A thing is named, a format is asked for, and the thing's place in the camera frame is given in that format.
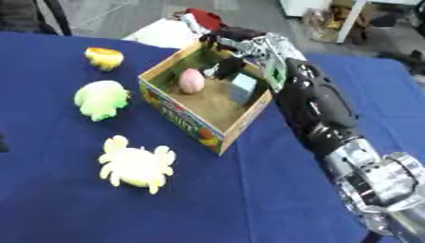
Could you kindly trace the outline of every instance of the blue tablecloth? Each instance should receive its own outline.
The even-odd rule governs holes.
[[[87,47],[126,60],[100,73]],[[162,118],[139,97],[137,75],[171,49],[104,39],[0,34],[0,242],[359,242],[365,230],[343,207],[312,156],[292,137],[274,104],[221,158]],[[314,54],[360,113],[380,152],[425,160],[425,98],[398,63]],[[117,80],[133,91],[115,119],[92,122],[72,97],[82,85]],[[115,134],[132,146],[166,144],[176,174],[151,196],[99,179],[97,157]]]

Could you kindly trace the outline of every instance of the pink ball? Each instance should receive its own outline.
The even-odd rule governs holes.
[[[186,94],[194,94],[204,88],[205,78],[198,70],[188,68],[180,75],[178,85]]]

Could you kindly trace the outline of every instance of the cardboard box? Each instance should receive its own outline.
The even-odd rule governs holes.
[[[228,51],[218,52],[196,42],[139,76],[143,99],[217,155],[222,155],[270,103],[271,94],[260,69],[247,63],[242,71],[257,80],[246,105],[231,100],[231,79],[207,79],[204,90],[186,95],[179,91],[178,78],[186,68],[213,66],[229,56]]]

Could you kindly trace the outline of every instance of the yellow fruit toy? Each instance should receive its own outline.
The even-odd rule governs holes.
[[[102,71],[111,71],[124,61],[124,55],[119,51],[101,47],[89,47],[85,57]]]

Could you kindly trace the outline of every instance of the box label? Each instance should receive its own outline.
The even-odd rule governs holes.
[[[200,120],[185,107],[174,102],[151,84],[141,80],[140,89],[143,99],[158,110],[164,117],[185,130],[192,138],[207,146],[215,153],[221,152],[223,135]]]

